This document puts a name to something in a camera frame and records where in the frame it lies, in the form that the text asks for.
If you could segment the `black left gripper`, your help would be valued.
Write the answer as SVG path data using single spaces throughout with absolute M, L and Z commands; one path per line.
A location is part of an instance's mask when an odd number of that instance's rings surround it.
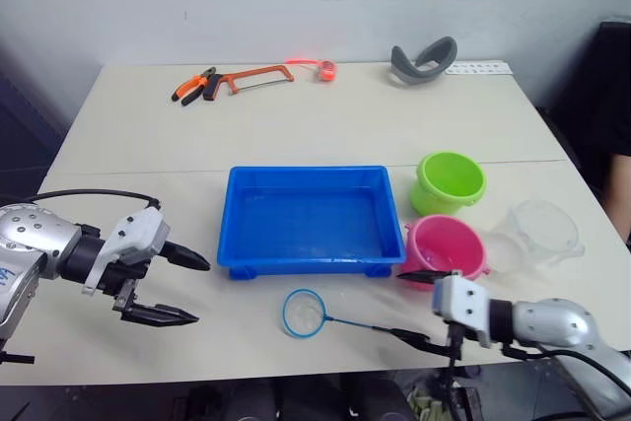
M 146 276 L 154 256 L 162 256 L 163 250 L 150 250 L 138 262 L 127 264 L 120 256 L 106 250 L 99 253 L 99 262 L 105 264 L 97 288 L 114 297 L 113 309 L 121 313 L 121 319 L 153 327 L 179 326 L 199 321 L 182 309 L 168 305 L 140 305 L 136 302 L 137 281 Z M 209 271 L 211 264 L 199 253 L 186 246 L 169 241 L 164 244 L 164 258 L 171 264 L 196 271 Z

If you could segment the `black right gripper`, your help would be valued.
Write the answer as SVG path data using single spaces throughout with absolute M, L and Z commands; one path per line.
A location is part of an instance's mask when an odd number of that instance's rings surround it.
M 454 275 L 453 271 L 417 270 L 400 273 L 397 278 L 414 283 L 434 283 L 439 279 Z M 430 341 L 429 336 L 419 332 L 393 329 L 391 334 L 416 350 L 449 357 L 451 360 L 460 360 L 461 346 L 465 338 L 465 326 L 452 320 L 445 320 L 445 324 L 448 327 L 447 346 L 434 344 Z

